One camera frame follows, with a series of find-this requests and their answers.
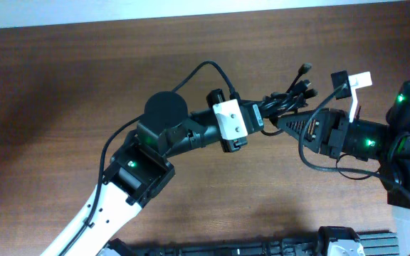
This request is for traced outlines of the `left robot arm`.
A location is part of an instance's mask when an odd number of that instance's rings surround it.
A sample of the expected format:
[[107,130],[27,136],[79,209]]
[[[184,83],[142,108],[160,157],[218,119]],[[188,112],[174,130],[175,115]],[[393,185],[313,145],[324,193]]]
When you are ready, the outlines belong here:
[[43,254],[97,255],[173,178],[169,157],[216,142],[225,152],[238,151],[262,130],[260,102],[225,100],[221,90],[208,100],[207,110],[189,113],[175,92],[151,96],[85,205]]

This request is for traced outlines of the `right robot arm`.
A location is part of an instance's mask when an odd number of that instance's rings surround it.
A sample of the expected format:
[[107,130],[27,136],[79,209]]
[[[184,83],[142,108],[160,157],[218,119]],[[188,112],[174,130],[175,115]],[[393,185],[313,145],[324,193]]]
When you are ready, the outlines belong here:
[[378,178],[393,207],[400,253],[410,254],[410,80],[403,83],[394,104],[386,115],[386,124],[352,117],[342,110],[329,109],[321,103],[316,110],[288,114],[275,126],[299,141],[300,149],[339,161],[344,156],[379,162],[378,171],[359,171],[355,167],[319,167],[314,170],[360,174]]

